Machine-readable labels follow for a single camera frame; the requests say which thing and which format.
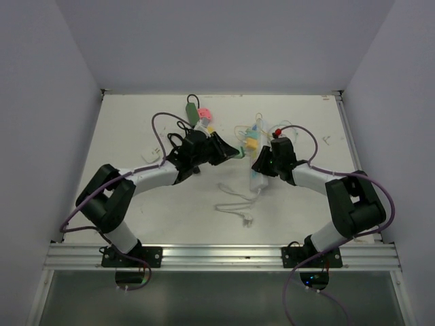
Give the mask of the white power strip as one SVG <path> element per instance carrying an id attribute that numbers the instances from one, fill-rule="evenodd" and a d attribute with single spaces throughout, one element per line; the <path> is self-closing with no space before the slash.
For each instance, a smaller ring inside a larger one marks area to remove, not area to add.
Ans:
<path id="1" fill-rule="evenodd" d="M 247 152 L 250 156 L 249 159 L 249 188 L 252 192 L 260 192 L 268 186 L 268 177 L 261 175 L 251 169 L 252 164 L 256 161 L 258 154 L 261 152 L 262 147 L 268 145 L 268 133 L 266 132 L 267 123 L 263 120 L 262 114 L 258 113 L 255 118 L 255 124 L 248 128 L 245 132 L 245 138 L 253 138 L 258 141 L 257 150 Z"/>

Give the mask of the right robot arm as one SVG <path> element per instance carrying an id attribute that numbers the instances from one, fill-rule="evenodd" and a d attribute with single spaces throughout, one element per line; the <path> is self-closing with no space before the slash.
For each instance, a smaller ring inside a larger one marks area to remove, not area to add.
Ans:
<path id="1" fill-rule="evenodd" d="M 326 196 L 332 221 L 305 238 L 302 257 L 309 266 L 319 266 L 327 258 L 326 250 L 341 246 L 387 219 L 364 172 L 325 172 L 306 160 L 298 160 L 291 140 L 286 137 L 265 145 L 251 169 Z"/>

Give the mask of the green usb charger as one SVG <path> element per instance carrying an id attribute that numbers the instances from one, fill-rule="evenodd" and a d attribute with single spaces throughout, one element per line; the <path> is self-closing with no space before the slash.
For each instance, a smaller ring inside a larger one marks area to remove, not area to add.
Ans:
<path id="1" fill-rule="evenodd" d="M 238 154 L 235 155 L 233 158 L 234 159 L 243 159 L 245 157 L 245 150 L 243 147 L 238 147 Z"/>

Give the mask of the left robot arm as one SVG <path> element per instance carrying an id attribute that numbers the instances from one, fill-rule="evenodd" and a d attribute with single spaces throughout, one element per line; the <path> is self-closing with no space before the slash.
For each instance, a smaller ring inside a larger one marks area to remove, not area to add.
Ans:
<path id="1" fill-rule="evenodd" d="M 216 132 L 187 132 L 162 166 L 147 165 L 132 171 L 105 164 L 78 196 L 75 205 L 98 231 L 117 248 L 117 258 L 131 267 L 141 259 L 140 241 L 124 218 L 134 196 L 148 190 L 177 185 L 194 174 L 194 169 L 208 163 L 217 166 L 239 150 L 227 144 Z"/>

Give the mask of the white usb charger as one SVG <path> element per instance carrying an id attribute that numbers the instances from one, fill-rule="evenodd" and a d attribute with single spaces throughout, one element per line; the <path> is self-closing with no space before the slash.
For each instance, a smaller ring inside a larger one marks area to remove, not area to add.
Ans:
<path id="1" fill-rule="evenodd" d="M 155 164 L 161 160 L 161 154 L 160 148 L 148 148 L 141 152 L 141 157 L 147 164 Z"/>

